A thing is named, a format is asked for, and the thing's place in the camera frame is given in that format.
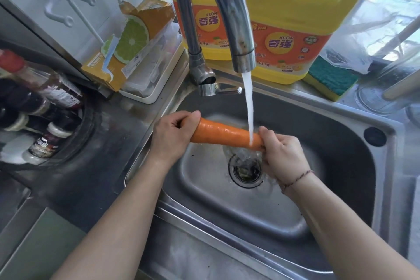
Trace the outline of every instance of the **yellow sponge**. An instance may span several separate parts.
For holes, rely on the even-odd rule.
[[[329,64],[321,56],[303,78],[303,81],[312,85],[331,101],[338,101],[356,82],[359,77],[350,70],[338,68]]]

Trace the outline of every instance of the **forearm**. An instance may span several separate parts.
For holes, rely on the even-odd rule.
[[[286,194],[300,208],[339,279],[420,279],[420,272],[412,264],[315,175],[304,177]]]
[[[52,279],[134,279],[168,169],[147,159]]]

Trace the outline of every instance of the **faucet spout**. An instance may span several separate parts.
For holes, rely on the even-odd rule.
[[[191,0],[176,0],[189,51],[189,69],[197,85],[214,83],[214,72],[207,67],[198,42]],[[255,68],[255,47],[245,0],[216,0],[231,50],[234,70],[250,72]]]

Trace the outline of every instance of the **red bottle cap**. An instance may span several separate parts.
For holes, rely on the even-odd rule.
[[[25,66],[25,60],[10,50],[0,50],[0,68],[15,73]]]

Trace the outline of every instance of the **hand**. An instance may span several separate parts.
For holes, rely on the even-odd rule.
[[[184,118],[185,125],[178,128]],[[200,118],[200,111],[179,111],[160,118],[153,129],[149,157],[163,162],[169,169],[185,153]]]
[[[296,137],[275,134],[264,126],[260,127],[260,136],[266,149],[262,170],[276,178],[281,186],[293,183],[300,175],[310,170]]]

